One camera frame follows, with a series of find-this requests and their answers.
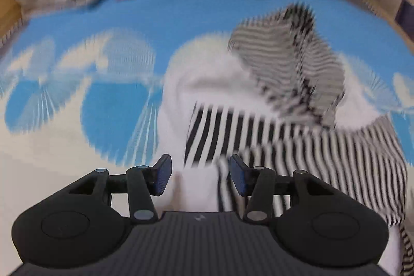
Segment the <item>striped white hooded sweater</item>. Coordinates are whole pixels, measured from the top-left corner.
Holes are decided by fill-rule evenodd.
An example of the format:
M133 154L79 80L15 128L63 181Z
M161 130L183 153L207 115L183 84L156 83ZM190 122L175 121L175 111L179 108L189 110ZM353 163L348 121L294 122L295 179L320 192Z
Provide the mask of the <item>striped white hooded sweater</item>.
M401 233L394 275L413 274L413 80L387 85L365 62L335 53L295 4L230 33L178 47L164 75L159 152L173 159L168 208L234 211L228 160L289 175L309 171Z

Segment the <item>blue white patterned bedsheet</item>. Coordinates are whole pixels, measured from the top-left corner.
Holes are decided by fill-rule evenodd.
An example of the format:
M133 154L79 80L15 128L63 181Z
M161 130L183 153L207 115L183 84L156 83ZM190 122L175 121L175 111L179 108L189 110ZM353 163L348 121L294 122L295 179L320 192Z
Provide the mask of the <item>blue white patterned bedsheet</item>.
M1 274L394 275L386 263L401 262L401 233L383 218L389 239L378 263L316 267L243 213L168 208L173 159L159 152L158 115L170 58L197 36L230 33L295 4L313 10L315 30L333 52L361 59L387 85L395 73L413 80L403 39L348 0L104 0L32 20L1 58ZM21 213L95 169L124 174L164 154L172 173L152 197L156 223L133 226L95 263L22 262L11 237Z

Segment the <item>purple box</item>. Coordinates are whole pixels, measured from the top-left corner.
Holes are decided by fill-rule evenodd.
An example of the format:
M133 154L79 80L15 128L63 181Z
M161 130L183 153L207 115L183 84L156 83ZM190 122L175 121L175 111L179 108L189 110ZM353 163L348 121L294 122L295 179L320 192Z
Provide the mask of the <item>purple box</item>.
M414 5L408 0L401 0L395 21L411 40L414 38Z

